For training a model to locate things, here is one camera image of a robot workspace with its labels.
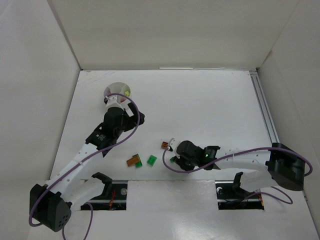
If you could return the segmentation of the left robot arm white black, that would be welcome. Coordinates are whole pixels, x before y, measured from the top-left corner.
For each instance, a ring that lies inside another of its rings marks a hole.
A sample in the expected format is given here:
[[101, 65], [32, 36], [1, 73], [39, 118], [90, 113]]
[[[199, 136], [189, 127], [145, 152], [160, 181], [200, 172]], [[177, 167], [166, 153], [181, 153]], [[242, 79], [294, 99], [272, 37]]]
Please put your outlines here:
[[122, 107], [110, 107], [101, 122], [87, 137], [74, 159], [44, 185], [35, 184], [29, 194], [29, 225], [44, 225], [54, 232], [69, 221], [72, 212], [87, 201], [108, 195], [112, 179], [96, 170], [101, 154], [118, 146], [122, 133], [134, 133], [144, 123], [145, 116], [133, 103], [128, 104], [132, 116]]

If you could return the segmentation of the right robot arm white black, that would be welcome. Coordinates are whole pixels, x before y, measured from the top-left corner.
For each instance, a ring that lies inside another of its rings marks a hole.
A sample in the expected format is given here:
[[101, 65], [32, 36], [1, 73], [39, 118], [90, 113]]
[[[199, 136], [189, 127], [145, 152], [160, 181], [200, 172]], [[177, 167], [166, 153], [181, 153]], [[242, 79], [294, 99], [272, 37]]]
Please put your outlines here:
[[168, 147], [174, 152], [173, 162], [183, 173], [239, 169], [232, 186], [239, 193], [276, 186], [299, 192], [308, 175], [307, 160], [281, 143], [250, 150], [223, 150], [219, 146], [201, 148], [191, 141], [173, 138]]

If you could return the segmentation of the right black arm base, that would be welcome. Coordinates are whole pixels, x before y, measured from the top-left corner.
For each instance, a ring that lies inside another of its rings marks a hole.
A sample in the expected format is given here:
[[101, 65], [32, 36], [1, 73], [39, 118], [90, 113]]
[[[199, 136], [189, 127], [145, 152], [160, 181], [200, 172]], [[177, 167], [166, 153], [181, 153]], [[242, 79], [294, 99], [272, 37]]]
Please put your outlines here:
[[254, 195], [240, 188], [243, 172], [235, 175], [233, 181], [216, 181], [217, 206], [219, 210], [264, 210], [261, 195]]

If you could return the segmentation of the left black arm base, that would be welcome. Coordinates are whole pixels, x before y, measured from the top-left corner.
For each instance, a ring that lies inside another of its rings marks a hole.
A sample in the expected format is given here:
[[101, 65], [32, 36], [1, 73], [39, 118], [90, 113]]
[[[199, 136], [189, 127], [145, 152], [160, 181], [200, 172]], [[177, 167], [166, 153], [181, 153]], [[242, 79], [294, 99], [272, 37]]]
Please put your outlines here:
[[93, 210], [125, 211], [127, 209], [127, 180], [112, 180], [100, 172], [95, 173], [92, 177], [99, 179], [104, 184], [102, 193], [88, 201]]

